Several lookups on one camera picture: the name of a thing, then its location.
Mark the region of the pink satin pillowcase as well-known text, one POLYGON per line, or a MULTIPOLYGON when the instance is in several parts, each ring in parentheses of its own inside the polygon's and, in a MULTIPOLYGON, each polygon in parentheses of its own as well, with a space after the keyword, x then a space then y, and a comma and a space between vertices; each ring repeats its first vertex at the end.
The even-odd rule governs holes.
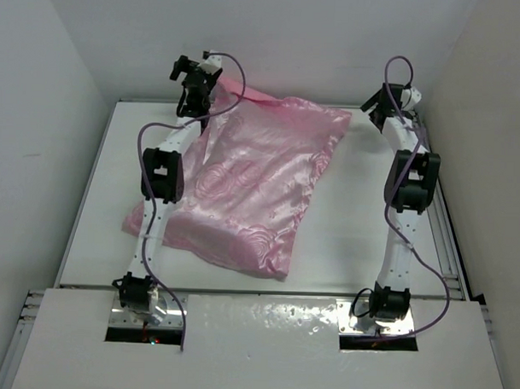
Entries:
POLYGON ((184 193, 154 245, 284 279, 316 182, 352 118, 222 78, 214 117, 184 156, 184 193))

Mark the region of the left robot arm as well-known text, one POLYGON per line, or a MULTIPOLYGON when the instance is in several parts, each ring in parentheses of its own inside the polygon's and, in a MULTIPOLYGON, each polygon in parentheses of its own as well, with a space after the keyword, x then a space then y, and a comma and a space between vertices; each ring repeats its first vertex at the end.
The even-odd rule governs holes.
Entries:
POLYGON ((182 55, 175 61, 171 80, 182 80, 183 93, 175 123, 148 123, 137 135, 143 216, 134 259, 125 276, 113 281, 123 308, 151 315, 164 284, 152 270, 161 248, 167 220, 184 193, 184 155, 199 138, 210 118, 211 96, 223 72, 222 56, 205 52, 202 61, 182 55))

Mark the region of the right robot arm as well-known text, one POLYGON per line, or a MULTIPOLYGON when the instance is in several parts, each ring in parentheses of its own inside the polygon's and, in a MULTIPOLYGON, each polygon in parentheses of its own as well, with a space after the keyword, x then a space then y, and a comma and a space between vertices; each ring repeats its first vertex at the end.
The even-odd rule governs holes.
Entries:
POLYGON ((410 307, 410 263, 414 236, 421 217, 435 196, 441 166, 439 154, 420 140, 412 120, 400 110, 401 100, 421 95, 410 84, 386 84, 365 102, 361 110, 386 137, 394 158, 384 185, 384 217, 389 227, 383 266, 369 293, 368 309, 351 307, 356 317, 402 320, 410 307))

